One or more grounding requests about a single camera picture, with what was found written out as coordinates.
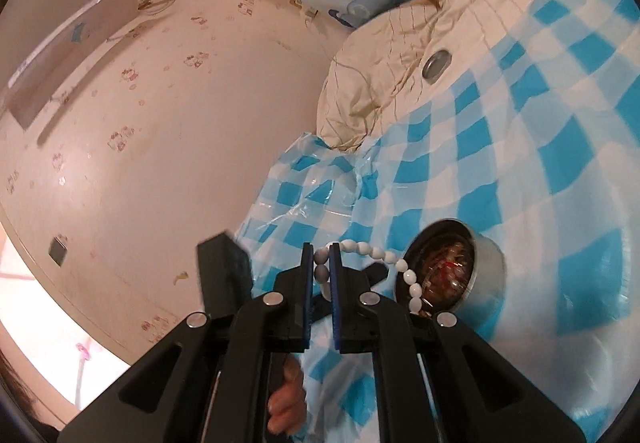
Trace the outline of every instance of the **metal grommet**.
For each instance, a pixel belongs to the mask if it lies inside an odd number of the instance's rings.
[[[207,316],[200,311],[198,311],[197,313],[191,313],[191,315],[187,317],[187,325],[190,328],[201,328],[206,323]]]
[[[422,68],[422,76],[428,84],[435,84],[451,64],[451,54],[446,49],[436,51]]]
[[[458,319],[452,313],[443,311],[436,317],[436,322],[444,328],[452,328],[458,323]]]
[[[360,295],[360,302],[362,302],[365,306],[375,306],[378,302],[380,302],[380,295],[378,295],[374,291],[366,291],[365,293]]]
[[[278,293],[277,291],[270,291],[262,298],[262,301],[267,306],[277,306],[278,304],[281,304],[283,300],[284,297],[282,296],[282,293]]]

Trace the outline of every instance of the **black gripper frame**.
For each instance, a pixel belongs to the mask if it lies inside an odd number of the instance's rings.
[[[372,353],[381,443],[584,443],[580,428],[457,319],[409,314],[370,291],[362,272],[329,251],[334,340]]]
[[[300,266],[278,274],[281,302],[273,295],[242,302],[234,284],[234,301],[243,303],[236,314],[206,314],[202,325],[187,317],[58,441],[289,441],[266,431],[266,406],[285,356],[308,349],[311,323],[325,315],[312,298],[313,254],[305,243]],[[382,295],[365,305],[360,297],[382,280],[380,268],[343,267],[337,244],[329,267],[336,348],[372,353],[381,443],[584,443],[579,427],[462,321],[441,327]]]
[[[73,419],[58,442],[290,441],[266,431],[267,400],[282,383],[286,355],[309,347],[313,258],[305,243],[300,266],[278,274],[273,291],[280,303],[268,305],[262,295],[235,315],[199,314],[206,322],[198,327],[188,316]]]

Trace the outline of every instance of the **metal screw head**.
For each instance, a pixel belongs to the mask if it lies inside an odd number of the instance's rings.
[[[267,306],[277,306],[278,304],[282,303],[284,297],[282,296],[282,293],[278,293],[277,291],[270,291],[262,298],[262,300]]]
[[[442,313],[438,313],[436,322],[444,328],[452,328],[456,325],[458,319],[449,311],[443,311]]]
[[[206,323],[207,316],[200,311],[198,311],[197,313],[191,313],[191,315],[187,317],[187,325],[190,328],[201,328]]]
[[[366,291],[362,295],[360,295],[360,302],[362,302],[365,306],[375,306],[378,302],[380,302],[380,295],[378,295],[374,291]]]

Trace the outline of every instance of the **blue gripper pad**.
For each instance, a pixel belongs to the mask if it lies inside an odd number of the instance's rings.
[[[302,270],[305,273],[305,300],[302,310],[302,322],[303,322],[303,339],[305,346],[308,349],[311,345],[311,304],[312,296],[314,292],[314,247],[309,245],[310,249],[302,253]]]
[[[338,267],[342,267],[340,259],[340,245],[334,243],[329,248],[329,283],[331,285],[331,318],[334,328],[334,345],[335,350],[340,351],[340,326],[342,319],[340,318],[340,300],[338,297]]]

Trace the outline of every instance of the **blue checkered tablecloth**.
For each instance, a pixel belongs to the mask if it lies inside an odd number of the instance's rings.
[[[506,258],[503,305],[480,334],[595,441],[640,378],[639,17],[633,0],[535,0],[490,54],[356,154],[302,136],[239,230],[255,294],[305,241],[401,255],[429,223],[459,218]],[[378,290],[391,296],[393,281]],[[301,359],[301,437],[378,441],[370,357],[339,355],[326,319]]]

